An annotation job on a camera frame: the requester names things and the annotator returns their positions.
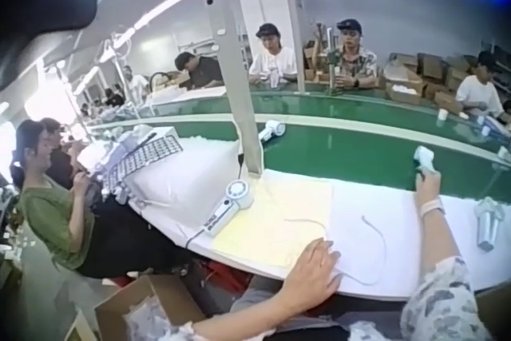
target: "yellow mat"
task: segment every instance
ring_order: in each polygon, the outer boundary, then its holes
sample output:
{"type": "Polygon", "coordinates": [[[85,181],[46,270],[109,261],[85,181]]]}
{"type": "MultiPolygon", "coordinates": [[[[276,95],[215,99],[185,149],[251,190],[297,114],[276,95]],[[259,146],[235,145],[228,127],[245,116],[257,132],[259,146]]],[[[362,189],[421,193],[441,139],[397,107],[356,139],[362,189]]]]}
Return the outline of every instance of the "yellow mat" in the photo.
{"type": "Polygon", "coordinates": [[[254,204],[239,211],[216,236],[214,249],[256,263],[292,267],[308,243],[325,236],[331,184],[266,174],[249,184],[254,204]]]}

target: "bracelet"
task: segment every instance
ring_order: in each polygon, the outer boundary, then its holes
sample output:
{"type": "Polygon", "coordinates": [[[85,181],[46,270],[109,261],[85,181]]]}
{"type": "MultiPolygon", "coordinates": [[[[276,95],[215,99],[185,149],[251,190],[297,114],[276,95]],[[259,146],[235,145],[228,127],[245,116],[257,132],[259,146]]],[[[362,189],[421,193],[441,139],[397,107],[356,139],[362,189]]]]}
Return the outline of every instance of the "bracelet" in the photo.
{"type": "Polygon", "coordinates": [[[434,211],[435,209],[438,209],[443,214],[446,214],[444,212],[444,207],[442,205],[442,202],[439,199],[435,199],[435,200],[432,200],[428,203],[425,203],[423,206],[421,206],[421,209],[420,209],[421,218],[423,218],[429,212],[434,211]]]}

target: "baseball cap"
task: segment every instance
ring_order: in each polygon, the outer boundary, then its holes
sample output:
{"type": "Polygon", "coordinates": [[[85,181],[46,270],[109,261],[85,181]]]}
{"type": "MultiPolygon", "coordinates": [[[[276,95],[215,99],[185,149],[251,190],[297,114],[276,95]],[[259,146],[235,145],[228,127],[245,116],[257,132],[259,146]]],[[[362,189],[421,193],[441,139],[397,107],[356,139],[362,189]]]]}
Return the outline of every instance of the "baseball cap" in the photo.
{"type": "Polygon", "coordinates": [[[337,28],[339,30],[351,30],[357,31],[362,35],[362,26],[356,19],[344,19],[342,22],[337,23],[337,28]]]}
{"type": "Polygon", "coordinates": [[[486,67],[488,71],[495,71],[497,69],[497,61],[489,51],[481,51],[479,56],[477,56],[477,63],[486,67]]]}
{"type": "Polygon", "coordinates": [[[275,24],[271,23],[264,23],[261,27],[259,27],[259,30],[255,35],[258,38],[262,38],[263,36],[276,36],[280,38],[279,29],[276,27],[275,24]]]}

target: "white t-shirt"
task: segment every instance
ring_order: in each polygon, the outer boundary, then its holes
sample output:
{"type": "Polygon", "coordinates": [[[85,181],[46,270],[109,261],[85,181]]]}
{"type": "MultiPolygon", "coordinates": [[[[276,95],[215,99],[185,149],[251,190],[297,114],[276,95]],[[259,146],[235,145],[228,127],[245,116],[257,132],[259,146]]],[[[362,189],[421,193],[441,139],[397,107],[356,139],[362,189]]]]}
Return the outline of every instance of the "white t-shirt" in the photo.
{"type": "Polygon", "coordinates": [[[289,47],[282,47],[278,54],[272,55],[264,50],[264,52],[255,56],[248,73],[269,78],[274,71],[279,73],[281,79],[283,75],[296,75],[298,70],[296,69],[295,51],[289,47]]]}
{"type": "Polygon", "coordinates": [[[145,86],[149,82],[142,75],[133,75],[133,79],[128,84],[129,91],[133,96],[135,105],[140,105],[144,102],[145,86]]]}
{"type": "Polygon", "coordinates": [[[491,81],[482,84],[476,75],[467,76],[456,92],[456,100],[469,103],[486,103],[486,112],[499,117],[503,112],[501,100],[491,81]]]}

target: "white table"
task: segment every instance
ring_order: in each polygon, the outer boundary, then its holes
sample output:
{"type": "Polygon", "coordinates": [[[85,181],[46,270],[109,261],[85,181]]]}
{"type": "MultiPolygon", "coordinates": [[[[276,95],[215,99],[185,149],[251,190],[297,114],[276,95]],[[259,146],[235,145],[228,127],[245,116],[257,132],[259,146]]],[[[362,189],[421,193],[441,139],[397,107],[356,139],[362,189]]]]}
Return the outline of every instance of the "white table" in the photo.
{"type": "MultiPolygon", "coordinates": [[[[167,130],[157,128],[153,132],[161,136],[167,130]]],[[[274,172],[271,176],[287,175],[274,172]]],[[[144,180],[147,189],[160,188],[162,184],[161,180],[148,175],[144,175],[144,180]]],[[[420,231],[411,192],[339,180],[331,180],[331,183],[334,192],[328,235],[343,252],[342,265],[359,280],[377,280],[376,284],[364,285],[345,277],[339,292],[372,299],[406,299],[418,282],[420,256],[420,231]],[[385,246],[382,238],[362,222],[361,215],[382,232],[385,246]]],[[[477,219],[473,214],[475,202],[450,196],[444,196],[442,202],[458,247],[470,269],[473,289],[486,289],[509,280],[511,207],[505,208],[506,220],[501,225],[495,249],[485,253],[476,245],[477,219]]],[[[179,225],[169,217],[165,208],[150,205],[139,213],[177,245],[185,246],[187,240],[197,234],[196,229],[179,225]]],[[[287,275],[287,270],[283,268],[216,252],[212,238],[207,234],[195,238],[188,248],[247,272],[278,279],[287,275]]]]}

